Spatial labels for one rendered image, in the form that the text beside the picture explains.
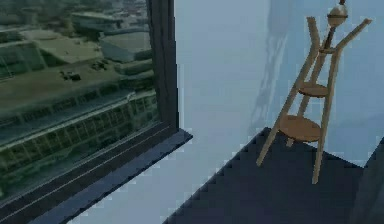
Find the wooden tripod floor lamp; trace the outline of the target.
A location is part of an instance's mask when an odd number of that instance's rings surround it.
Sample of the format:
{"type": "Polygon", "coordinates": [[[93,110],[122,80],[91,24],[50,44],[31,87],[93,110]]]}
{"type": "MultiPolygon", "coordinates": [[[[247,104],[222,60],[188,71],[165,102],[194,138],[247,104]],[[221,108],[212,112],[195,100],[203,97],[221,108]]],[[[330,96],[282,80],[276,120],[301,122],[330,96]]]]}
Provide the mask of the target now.
{"type": "Polygon", "coordinates": [[[348,17],[346,0],[338,0],[338,4],[327,14],[329,31],[323,42],[320,42],[316,19],[307,17],[311,39],[310,50],[256,160],[258,166],[262,165],[277,133],[281,132],[288,137],[287,147],[291,147],[295,141],[317,143],[312,183],[318,183],[342,52],[347,44],[372,22],[371,19],[365,18],[339,43],[332,46],[336,29],[348,17]],[[320,124],[304,116],[310,98],[324,99],[320,124]]]}

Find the dark framed window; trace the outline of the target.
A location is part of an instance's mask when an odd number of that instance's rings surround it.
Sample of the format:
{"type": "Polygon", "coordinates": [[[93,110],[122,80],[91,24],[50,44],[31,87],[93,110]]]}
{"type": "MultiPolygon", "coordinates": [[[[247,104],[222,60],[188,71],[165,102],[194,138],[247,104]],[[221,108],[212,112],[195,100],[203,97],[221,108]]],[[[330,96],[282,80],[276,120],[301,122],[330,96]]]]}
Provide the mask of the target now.
{"type": "Polygon", "coordinates": [[[0,224],[66,224],[188,139],[174,0],[0,0],[0,224]]]}

